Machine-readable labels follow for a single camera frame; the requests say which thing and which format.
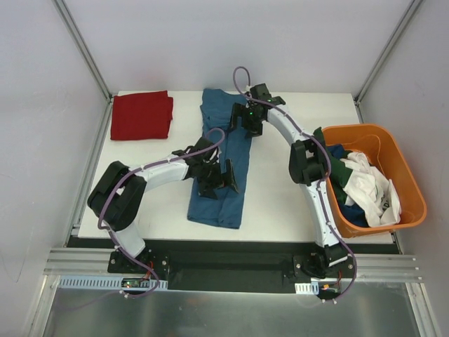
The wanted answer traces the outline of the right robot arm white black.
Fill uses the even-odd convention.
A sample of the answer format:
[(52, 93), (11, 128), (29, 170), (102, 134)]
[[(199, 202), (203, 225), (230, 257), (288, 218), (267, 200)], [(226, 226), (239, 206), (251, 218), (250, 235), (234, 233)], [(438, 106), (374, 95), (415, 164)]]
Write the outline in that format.
[(271, 124), (290, 146), (288, 172), (307, 198), (315, 225), (316, 253), (301, 264), (301, 271), (310, 277), (332, 277), (348, 259), (349, 252), (337, 229), (328, 198), (327, 178), (331, 172), (330, 158), (323, 137), (304, 131), (290, 116), (283, 98), (273, 96), (265, 84), (239, 91), (246, 104), (234, 104), (229, 131), (238, 124), (246, 137), (262, 135), (263, 123)]

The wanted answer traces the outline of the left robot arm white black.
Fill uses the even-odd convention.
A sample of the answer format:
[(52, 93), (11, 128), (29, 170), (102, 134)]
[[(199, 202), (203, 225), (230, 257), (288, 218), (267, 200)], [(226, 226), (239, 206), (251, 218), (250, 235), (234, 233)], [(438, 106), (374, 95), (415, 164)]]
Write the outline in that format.
[(148, 265), (145, 241), (135, 219), (144, 194), (162, 185), (194, 179), (201, 197), (217, 199), (216, 190), (229, 187), (238, 190), (232, 161), (219, 163), (220, 149), (201, 137), (195, 145), (172, 152), (160, 161), (136, 166), (112, 162), (90, 193), (87, 206), (98, 217), (99, 224), (110, 233), (115, 245), (126, 253), (123, 263), (134, 273)]

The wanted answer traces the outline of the teal blue t shirt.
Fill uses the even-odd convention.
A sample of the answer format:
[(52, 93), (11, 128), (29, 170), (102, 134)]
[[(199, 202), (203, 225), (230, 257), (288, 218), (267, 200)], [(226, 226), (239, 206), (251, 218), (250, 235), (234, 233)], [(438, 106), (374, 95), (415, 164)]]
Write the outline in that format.
[[(213, 128), (227, 131), (234, 104), (246, 104), (241, 95), (226, 93), (221, 89), (205, 88), (200, 105), (203, 134), (209, 133), (209, 139), (216, 143), (221, 139), (218, 131), (210, 132)], [(252, 140), (246, 137), (246, 130), (238, 126), (236, 130), (227, 133), (220, 144), (220, 165), (224, 171), (225, 161), (232, 161), (234, 177), (239, 191), (235, 192), (229, 187), (215, 191), (217, 199), (202, 197), (199, 194), (199, 184), (194, 181), (189, 201), (187, 219), (193, 222), (238, 229), (241, 226), (244, 197), (246, 191), (247, 175), (250, 161), (250, 148)]]

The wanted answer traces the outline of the white t shirt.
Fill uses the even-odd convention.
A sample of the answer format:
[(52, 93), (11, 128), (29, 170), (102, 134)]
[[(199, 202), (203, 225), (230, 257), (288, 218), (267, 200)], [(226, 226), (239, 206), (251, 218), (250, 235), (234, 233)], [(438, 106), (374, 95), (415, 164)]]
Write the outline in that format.
[(401, 220), (401, 203), (393, 181), (370, 164), (362, 152), (350, 152), (341, 158), (347, 178), (342, 181), (345, 206), (357, 205), (368, 227), (396, 225)]

